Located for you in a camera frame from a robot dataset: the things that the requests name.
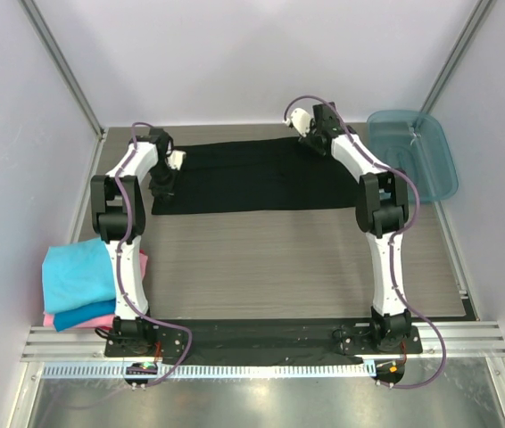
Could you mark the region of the black t shirt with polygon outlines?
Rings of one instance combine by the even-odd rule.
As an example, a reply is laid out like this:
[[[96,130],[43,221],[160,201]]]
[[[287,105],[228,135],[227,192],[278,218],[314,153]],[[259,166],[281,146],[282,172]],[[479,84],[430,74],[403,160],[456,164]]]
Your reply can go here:
[[[332,157],[296,137],[182,146],[186,159],[169,202],[152,213],[191,215],[259,210],[328,210],[356,205],[358,183]]]

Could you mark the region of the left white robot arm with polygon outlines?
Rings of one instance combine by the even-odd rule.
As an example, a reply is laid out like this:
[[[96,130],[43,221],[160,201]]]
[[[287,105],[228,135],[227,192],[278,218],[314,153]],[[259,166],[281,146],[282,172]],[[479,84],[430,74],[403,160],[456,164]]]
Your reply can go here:
[[[139,125],[132,125],[128,149],[118,164],[90,179],[93,229],[110,257],[116,292],[112,326],[98,333],[106,341],[106,357],[143,357],[157,348],[140,260],[146,224],[141,183],[149,177],[153,198],[171,202],[186,157],[174,148],[173,138],[164,129],[149,127],[148,135],[139,136]]]

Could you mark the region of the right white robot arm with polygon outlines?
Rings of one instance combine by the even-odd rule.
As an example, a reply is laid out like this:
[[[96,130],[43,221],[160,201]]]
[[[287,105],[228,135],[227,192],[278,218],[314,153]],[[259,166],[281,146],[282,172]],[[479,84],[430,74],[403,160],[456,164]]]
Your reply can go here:
[[[409,218],[408,183],[365,147],[332,104],[316,104],[313,113],[296,108],[286,124],[299,134],[301,144],[333,158],[357,181],[356,222],[368,240],[374,279],[369,341],[379,352],[396,350],[411,330],[401,256],[402,230]]]

